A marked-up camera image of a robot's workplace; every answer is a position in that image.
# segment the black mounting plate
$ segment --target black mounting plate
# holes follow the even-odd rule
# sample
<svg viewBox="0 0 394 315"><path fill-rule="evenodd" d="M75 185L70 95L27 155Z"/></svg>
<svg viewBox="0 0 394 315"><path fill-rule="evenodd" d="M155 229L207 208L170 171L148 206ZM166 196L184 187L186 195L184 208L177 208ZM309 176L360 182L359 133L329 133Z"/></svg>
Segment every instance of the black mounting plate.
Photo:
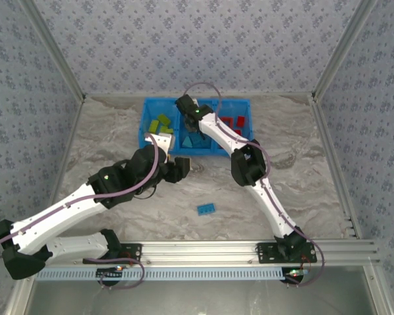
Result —
<svg viewBox="0 0 394 315"><path fill-rule="evenodd" d="M142 255L142 244L137 244L137 243L122 243L121 244L121 251L118 254L117 258L133 258L137 261L140 261L141 255ZM105 274L105 278L111 278L114 280L104 280L102 283L108 287L111 287L113 285L116 285L118 282L120 282L118 279L121 279L122 277L122 272L117 271L115 267L111 268L98 268L97 272L95 273L95 276L97 278L101 278L102 275Z"/></svg>
<svg viewBox="0 0 394 315"><path fill-rule="evenodd" d="M306 260L302 259L302 256L306 256L311 263L317 262L317 254L315 253L314 245L309 242L301 246L301 254L292 261L286 260L282 254L280 254L277 247L278 244L275 241L258 243L255 248L258 255L258 262L260 264L307 263Z"/></svg>

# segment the green block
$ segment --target green block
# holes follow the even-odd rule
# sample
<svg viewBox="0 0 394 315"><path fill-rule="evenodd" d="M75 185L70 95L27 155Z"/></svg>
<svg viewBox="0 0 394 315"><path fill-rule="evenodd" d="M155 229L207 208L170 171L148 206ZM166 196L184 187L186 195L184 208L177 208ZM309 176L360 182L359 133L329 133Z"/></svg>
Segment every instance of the green block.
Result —
<svg viewBox="0 0 394 315"><path fill-rule="evenodd" d="M156 131L158 131L158 125L159 125L158 120L152 120L149 127L149 133L156 134Z"/></svg>
<svg viewBox="0 0 394 315"><path fill-rule="evenodd" d="M162 125L164 125L164 126L166 126L166 127L168 127L169 124L171 123L171 121L169 120L169 118L166 117L166 116L163 115L163 114L160 114L160 115L158 116L158 119L159 119L159 121L162 123Z"/></svg>
<svg viewBox="0 0 394 315"><path fill-rule="evenodd" d="M170 129L166 126L160 126L159 132L160 133L173 133L173 129Z"/></svg>

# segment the gray marble floor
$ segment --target gray marble floor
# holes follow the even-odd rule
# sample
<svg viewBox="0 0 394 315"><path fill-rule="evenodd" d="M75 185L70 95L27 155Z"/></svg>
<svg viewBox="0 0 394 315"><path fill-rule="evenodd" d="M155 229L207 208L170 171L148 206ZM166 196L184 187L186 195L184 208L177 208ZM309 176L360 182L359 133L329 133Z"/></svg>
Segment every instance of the gray marble floor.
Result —
<svg viewBox="0 0 394 315"><path fill-rule="evenodd" d="M345 223L307 101L254 96L255 138L273 163L271 184L287 212L313 238L343 238ZM130 158L138 148L143 98L88 98L83 106L60 190L64 197L101 167ZM197 206L216 212L199 217ZM250 194L230 175L226 157L192 158L192 171L178 184L161 182L148 200L91 217L67 231L79 235L112 228L121 240L272 239L269 222Z"/></svg>

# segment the blue plastic bin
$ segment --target blue plastic bin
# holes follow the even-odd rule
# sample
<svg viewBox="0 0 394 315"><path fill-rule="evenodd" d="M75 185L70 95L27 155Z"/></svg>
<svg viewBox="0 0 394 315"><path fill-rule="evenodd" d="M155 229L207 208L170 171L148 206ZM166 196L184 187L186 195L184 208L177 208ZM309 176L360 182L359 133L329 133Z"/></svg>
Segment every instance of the blue plastic bin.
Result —
<svg viewBox="0 0 394 315"><path fill-rule="evenodd" d="M236 126L238 116L245 117L244 126L239 128ZM219 111L220 117L231 117L233 118L234 130L241 130L241 135L248 140L254 139L254 133L252 131L252 115L251 115L251 102L250 100L244 99L224 99L222 100L222 107ZM213 153L215 155L227 156L227 152L222 149L218 144L213 146Z"/></svg>
<svg viewBox="0 0 394 315"><path fill-rule="evenodd" d="M170 120L175 136L175 145L172 150L169 151L171 154L183 155L183 156L227 156L228 154L224 149L218 147L215 141L212 141L210 137L205 135L206 140L201 139L197 133L189 133L184 126L184 119L179 113L175 101L177 98L146 98L143 104L142 118L139 127L139 147L143 148L148 142L144 141L144 134L148 132L150 123L152 120L157 120L158 115L165 114ZM216 98L198 98L200 105L207 104L216 110L218 100ZM232 117L234 120L234 128L240 129L242 136L248 139L253 139L252 131L252 117L251 117L251 103L250 100L244 99L224 99L222 100L222 108L219 113L219 117ZM243 128L236 127L236 121L238 116L245 117L245 125ZM189 137L198 147L183 148L182 144L184 139Z"/></svg>

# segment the blue block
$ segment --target blue block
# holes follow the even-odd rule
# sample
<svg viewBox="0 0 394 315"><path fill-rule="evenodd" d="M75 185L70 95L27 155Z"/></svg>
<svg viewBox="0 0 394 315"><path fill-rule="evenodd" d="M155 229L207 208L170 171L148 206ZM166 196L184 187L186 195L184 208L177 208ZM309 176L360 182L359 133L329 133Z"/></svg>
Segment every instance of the blue block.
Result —
<svg viewBox="0 0 394 315"><path fill-rule="evenodd" d="M184 141L183 141L183 147L184 148L192 148L192 143L189 137L185 137Z"/></svg>
<svg viewBox="0 0 394 315"><path fill-rule="evenodd" d="M216 211L215 205L212 203L208 203L207 205L199 205L197 206L198 215L208 215Z"/></svg>

